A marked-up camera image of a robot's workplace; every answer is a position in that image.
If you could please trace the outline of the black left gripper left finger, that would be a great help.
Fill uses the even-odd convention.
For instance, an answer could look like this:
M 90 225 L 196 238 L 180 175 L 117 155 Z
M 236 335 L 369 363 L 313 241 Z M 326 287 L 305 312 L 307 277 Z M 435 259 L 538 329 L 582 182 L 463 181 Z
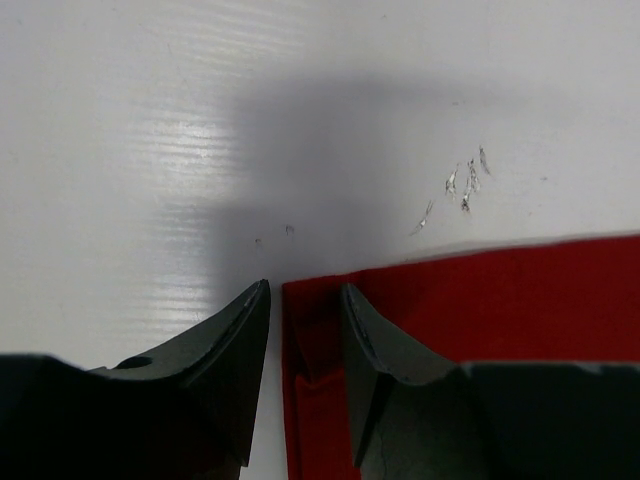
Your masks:
M 1 358 L 5 479 L 236 479 L 251 455 L 267 281 L 112 368 Z

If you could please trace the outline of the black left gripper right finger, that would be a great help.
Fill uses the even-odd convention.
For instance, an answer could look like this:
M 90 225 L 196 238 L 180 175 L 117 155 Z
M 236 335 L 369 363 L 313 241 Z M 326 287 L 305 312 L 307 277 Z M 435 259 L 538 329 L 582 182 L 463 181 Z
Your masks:
M 462 362 L 341 289 L 353 465 L 365 479 L 635 479 L 634 363 Z

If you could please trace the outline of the red t-shirt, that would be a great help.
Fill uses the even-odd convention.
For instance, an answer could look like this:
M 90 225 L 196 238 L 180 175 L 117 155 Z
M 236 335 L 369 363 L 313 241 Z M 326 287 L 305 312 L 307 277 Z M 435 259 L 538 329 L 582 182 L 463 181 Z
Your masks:
M 282 287 L 288 475 L 356 479 L 340 289 L 454 361 L 639 358 L 639 240 L 609 237 L 493 250 L 316 277 Z

